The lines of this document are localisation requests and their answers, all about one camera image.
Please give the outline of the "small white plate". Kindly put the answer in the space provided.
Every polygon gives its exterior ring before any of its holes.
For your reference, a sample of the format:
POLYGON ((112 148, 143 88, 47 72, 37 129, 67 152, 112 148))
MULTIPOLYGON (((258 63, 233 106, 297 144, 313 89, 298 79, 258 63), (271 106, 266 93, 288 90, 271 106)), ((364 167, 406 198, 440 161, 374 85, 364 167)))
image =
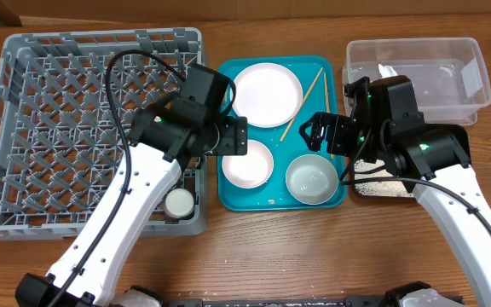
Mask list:
POLYGON ((247 141, 246 155, 222 158, 223 175, 238 188, 257 188, 265 184, 274 170, 274 158, 261 142, 247 141))

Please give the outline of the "grey bowl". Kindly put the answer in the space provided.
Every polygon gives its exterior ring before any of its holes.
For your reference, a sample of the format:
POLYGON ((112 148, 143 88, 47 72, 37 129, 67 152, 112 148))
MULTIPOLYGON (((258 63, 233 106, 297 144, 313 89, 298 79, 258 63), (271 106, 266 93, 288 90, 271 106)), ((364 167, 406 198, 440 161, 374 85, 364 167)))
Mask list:
POLYGON ((297 201, 317 206, 329 201, 338 190, 338 173, 326 158, 305 154, 295 158, 286 170, 286 187, 297 201))

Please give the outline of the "pile of rice grains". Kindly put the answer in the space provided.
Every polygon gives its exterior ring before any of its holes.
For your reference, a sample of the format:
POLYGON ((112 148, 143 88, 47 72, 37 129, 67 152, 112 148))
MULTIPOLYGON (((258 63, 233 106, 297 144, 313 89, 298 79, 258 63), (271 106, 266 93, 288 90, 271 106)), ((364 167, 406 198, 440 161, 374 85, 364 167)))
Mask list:
MULTIPOLYGON (((357 181, 370 177, 391 177, 391 174, 385 170, 383 160, 377 160, 375 163, 368 163, 359 159, 354 164, 353 180, 357 181)), ((402 182, 367 182, 359 183, 353 186, 353 189, 364 197, 385 197, 385 198, 412 198, 402 182)))

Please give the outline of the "white and red wrapper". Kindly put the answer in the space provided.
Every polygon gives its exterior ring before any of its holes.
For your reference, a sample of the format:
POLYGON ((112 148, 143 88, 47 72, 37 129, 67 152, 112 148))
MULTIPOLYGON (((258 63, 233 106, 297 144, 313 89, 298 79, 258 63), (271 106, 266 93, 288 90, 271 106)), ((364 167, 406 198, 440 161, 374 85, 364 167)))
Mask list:
POLYGON ((398 73, 392 66, 385 66, 382 64, 378 64, 378 72, 381 78, 390 78, 398 75, 398 73))

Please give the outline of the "white cup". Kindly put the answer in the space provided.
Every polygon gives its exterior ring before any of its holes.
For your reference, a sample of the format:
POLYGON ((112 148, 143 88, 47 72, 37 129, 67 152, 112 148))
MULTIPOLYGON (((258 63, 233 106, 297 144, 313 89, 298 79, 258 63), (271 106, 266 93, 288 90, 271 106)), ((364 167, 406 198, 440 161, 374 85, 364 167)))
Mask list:
POLYGON ((185 188, 175 188, 165 197, 165 215, 183 219, 194 213, 194 197, 185 188))

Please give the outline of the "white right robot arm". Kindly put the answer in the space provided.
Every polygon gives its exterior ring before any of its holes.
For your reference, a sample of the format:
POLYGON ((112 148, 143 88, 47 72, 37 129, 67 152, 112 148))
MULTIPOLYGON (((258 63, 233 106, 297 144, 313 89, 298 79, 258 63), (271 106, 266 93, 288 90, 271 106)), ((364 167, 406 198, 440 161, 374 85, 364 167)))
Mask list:
POLYGON ((352 162, 383 161, 386 182, 401 182, 428 212, 458 260, 480 306, 491 306, 491 208, 460 125, 428 124, 412 81, 398 75, 344 86, 350 115, 317 112, 299 134, 311 151, 352 162))

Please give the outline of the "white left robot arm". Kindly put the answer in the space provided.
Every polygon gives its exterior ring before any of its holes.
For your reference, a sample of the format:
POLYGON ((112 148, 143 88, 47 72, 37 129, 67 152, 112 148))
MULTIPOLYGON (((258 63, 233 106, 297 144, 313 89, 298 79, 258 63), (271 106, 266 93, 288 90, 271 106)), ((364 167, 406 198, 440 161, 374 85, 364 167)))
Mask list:
POLYGON ((134 115, 116 174, 78 237, 46 276, 25 275, 20 306, 106 306, 153 209, 190 159, 244 155, 247 123, 223 105, 231 78, 199 64, 182 87, 134 115))

